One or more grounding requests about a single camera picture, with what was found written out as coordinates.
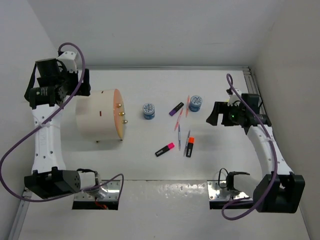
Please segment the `right grey pen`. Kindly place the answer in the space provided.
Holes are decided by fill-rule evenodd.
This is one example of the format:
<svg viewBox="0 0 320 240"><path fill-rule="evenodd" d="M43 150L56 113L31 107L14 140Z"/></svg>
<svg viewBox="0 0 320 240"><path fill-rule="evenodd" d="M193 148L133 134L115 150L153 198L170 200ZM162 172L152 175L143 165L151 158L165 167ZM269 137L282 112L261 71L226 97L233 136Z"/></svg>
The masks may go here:
<svg viewBox="0 0 320 240"><path fill-rule="evenodd" d="M189 138L190 138L190 134L191 134L191 130L189 129L187 137L186 137L186 142L185 142L185 146L184 146L184 151L183 151L183 156L185 157L187 154L187 149L188 149L188 142L189 142Z"/></svg>

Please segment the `lower red pen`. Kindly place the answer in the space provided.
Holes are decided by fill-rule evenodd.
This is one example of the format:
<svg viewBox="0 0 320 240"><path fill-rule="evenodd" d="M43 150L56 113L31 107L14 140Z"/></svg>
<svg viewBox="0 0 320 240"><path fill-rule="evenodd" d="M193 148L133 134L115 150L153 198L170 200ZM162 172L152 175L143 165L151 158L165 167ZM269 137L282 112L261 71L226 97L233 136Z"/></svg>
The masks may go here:
<svg viewBox="0 0 320 240"><path fill-rule="evenodd" d="M174 126L174 131L176 131L176 129L178 128L178 126L179 126L179 124L180 124L180 120L181 120L183 111L184 111L184 108L182 107L181 110L180 110L180 112L179 112L179 115L178 115L176 124L175 124L175 126Z"/></svg>

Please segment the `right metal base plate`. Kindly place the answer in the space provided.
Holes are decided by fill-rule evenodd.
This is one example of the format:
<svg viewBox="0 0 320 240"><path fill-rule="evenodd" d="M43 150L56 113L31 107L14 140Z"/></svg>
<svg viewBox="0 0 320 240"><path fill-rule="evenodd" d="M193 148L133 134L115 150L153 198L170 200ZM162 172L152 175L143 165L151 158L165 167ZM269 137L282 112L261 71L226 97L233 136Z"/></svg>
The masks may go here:
<svg viewBox="0 0 320 240"><path fill-rule="evenodd" d="M226 185L223 180L218 184L218 180L207 181L208 199L210 202L229 202L237 199L251 200L247 194L239 191L229 191L222 188Z"/></svg>

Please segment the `blue tape jar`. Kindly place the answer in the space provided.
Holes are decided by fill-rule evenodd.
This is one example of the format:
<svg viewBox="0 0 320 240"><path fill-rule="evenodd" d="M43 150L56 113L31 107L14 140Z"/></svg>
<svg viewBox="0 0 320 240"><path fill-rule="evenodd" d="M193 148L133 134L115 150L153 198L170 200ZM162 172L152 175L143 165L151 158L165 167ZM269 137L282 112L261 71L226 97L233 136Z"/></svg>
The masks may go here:
<svg viewBox="0 0 320 240"><path fill-rule="evenodd" d="M198 95L193 95L189 101L189 110L192 112L198 112L201 109L203 99Z"/></svg>
<svg viewBox="0 0 320 240"><path fill-rule="evenodd" d="M146 120L152 120L155 117L155 106L152 103L145 103L142 112Z"/></svg>

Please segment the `red pen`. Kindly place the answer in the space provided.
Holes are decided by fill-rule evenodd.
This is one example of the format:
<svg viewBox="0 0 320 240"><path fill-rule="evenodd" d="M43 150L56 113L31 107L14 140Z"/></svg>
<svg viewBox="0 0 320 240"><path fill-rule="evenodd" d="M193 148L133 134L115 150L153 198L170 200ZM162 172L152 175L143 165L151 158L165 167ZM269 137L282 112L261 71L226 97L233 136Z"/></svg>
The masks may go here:
<svg viewBox="0 0 320 240"><path fill-rule="evenodd" d="M189 105L190 105L190 95L187 96L187 101L186 101L186 111L185 111L185 117L188 117L189 113Z"/></svg>
<svg viewBox="0 0 320 240"><path fill-rule="evenodd" d="M181 120L183 111L184 111L184 108L182 107L181 110L180 110L180 112L179 112L179 115L178 115L176 124L175 124L175 126L174 126L174 131L176 131L176 129L178 128L178 126L179 126L179 124L180 124L180 120Z"/></svg>

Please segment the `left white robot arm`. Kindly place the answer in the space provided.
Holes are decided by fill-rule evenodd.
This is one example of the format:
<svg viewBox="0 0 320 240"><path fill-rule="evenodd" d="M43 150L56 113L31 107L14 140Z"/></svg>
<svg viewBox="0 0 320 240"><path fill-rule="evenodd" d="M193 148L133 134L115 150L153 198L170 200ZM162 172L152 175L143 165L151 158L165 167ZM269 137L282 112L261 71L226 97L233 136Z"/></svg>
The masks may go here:
<svg viewBox="0 0 320 240"><path fill-rule="evenodd" d="M31 175L24 178L24 185L42 199L76 194L81 189L80 175L66 169L61 147L63 103L74 90L85 97L91 90L87 69L83 81L78 79L75 56L35 62L24 97L38 130Z"/></svg>

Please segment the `purple highlighter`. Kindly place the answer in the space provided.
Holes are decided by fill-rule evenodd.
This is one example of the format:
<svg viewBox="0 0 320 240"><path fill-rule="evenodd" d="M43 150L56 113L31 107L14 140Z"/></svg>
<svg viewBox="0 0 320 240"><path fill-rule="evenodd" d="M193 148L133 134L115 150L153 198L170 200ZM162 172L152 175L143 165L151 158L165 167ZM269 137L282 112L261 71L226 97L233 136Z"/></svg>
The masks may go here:
<svg viewBox="0 0 320 240"><path fill-rule="evenodd" d="M175 115L183 106L184 106L184 103L183 103L183 102L180 102L178 105L176 105L176 106L169 112L169 115L170 115L170 116Z"/></svg>

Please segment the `left blue pen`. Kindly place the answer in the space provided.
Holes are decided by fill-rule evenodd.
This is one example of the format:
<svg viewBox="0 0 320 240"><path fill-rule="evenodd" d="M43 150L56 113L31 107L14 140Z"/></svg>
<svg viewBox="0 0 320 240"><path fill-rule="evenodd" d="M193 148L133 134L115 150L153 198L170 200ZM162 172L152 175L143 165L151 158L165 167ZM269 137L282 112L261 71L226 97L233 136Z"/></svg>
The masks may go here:
<svg viewBox="0 0 320 240"><path fill-rule="evenodd" d="M178 150L180 151L181 150L181 127L180 127L180 124L178 124L177 130L178 130Z"/></svg>

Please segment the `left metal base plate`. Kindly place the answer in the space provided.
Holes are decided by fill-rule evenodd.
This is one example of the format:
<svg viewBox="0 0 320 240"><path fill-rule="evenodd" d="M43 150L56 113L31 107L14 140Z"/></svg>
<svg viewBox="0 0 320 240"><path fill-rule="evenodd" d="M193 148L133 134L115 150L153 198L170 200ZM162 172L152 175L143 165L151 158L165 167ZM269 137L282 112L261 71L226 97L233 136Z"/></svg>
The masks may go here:
<svg viewBox="0 0 320 240"><path fill-rule="evenodd" d="M113 180L97 190L79 192L74 195L73 201L94 202L95 199L97 199L99 202L117 201L119 199L121 183L122 182L120 180Z"/></svg>

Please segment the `upper red pen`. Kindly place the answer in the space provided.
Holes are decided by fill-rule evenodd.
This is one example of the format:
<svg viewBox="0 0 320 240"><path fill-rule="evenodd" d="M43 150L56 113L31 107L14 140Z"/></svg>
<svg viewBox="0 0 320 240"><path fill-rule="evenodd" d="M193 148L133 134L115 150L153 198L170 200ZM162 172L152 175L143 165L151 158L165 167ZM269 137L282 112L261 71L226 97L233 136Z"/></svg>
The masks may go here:
<svg viewBox="0 0 320 240"><path fill-rule="evenodd" d="M189 105L190 105L190 95L187 96L187 101L186 101L186 111L185 111L185 117L188 117L189 113Z"/></svg>

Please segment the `pink highlighter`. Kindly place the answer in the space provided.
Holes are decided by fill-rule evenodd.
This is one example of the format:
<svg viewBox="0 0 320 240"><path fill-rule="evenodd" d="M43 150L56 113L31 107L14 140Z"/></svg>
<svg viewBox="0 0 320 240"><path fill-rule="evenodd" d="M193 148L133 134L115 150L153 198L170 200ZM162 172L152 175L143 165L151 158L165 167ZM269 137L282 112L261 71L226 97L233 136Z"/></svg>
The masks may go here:
<svg viewBox="0 0 320 240"><path fill-rule="evenodd" d="M158 150L155 153L155 156L159 157L159 156L163 155L164 153L168 152L169 150L173 149L174 147L175 147L175 144L173 142L171 142L168 145L166 145L163 148L161 148L160 150Z"/></svg>

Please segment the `orange highlighter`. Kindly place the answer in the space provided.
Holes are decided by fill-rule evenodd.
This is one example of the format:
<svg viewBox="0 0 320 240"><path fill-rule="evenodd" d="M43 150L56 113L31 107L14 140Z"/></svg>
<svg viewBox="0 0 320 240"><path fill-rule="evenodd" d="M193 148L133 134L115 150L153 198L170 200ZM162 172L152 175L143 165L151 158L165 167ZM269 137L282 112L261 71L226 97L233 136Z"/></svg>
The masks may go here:
<svg viewBox="0 0 320 240"><path fill-rule="evenodd" d="M186 149L186 154L185 154L185 156L187 158L190 158L192 156L194 142L195 142L195 138L190 136L189 139L188 139L187 149Z"/></svg>

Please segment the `round drawer cabinet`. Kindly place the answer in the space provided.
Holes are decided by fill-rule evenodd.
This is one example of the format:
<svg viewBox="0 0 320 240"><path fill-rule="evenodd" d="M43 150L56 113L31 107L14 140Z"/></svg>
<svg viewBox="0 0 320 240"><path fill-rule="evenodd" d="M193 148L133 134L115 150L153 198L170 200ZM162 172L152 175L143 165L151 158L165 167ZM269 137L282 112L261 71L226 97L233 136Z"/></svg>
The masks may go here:
<svg viewBox="0 0 320 240"><path fill-rule="evenodd" d="M92 91L76 101L77 129L90 141L123 140L125 136L125 106L118 89Z"/></svg>

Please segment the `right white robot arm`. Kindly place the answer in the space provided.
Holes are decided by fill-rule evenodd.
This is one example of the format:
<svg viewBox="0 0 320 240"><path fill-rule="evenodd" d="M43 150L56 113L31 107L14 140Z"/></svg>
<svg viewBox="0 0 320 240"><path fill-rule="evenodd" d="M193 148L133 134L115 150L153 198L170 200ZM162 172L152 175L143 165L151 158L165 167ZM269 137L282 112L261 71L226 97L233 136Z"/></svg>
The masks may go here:
<svg viewBox="0 0 320 240"><path fill-rule="evenodd" d="M260 113L257 94L231 94L228 102L217 101L206 122L217 126L218 116L225 127L241 126L257 154L262 179L255 180L248 172L227 173L224 188L231 192L244 192L253 200L259 213L287 213L297 211L304 188L302 175L288 166L273 137L272 123Z"/></svg>

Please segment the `metal base plate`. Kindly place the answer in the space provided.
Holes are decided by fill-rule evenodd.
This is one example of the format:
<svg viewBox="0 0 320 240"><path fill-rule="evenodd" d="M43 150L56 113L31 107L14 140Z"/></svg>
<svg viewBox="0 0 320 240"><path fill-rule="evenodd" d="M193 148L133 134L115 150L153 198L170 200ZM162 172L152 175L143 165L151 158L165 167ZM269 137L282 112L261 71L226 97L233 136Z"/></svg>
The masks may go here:
<svg viewBox="0 0 320 240"><path fill-rule="evenodd" d="M229 191L222 188L226 185L223 180L218 184L218 180L207 181L208 199L210 202L229 202L237 199L251 200L247 194L239 191Z"/></svg>
<svg viewBox="0 0 320 240"><path fill-rule="evenodd" d="M113 180L97 190L79 192L74 195L73 201L94 202L95 199L97 199L99 202L117 201L119 199L121 183L122 182L120 180Z"/></svg>

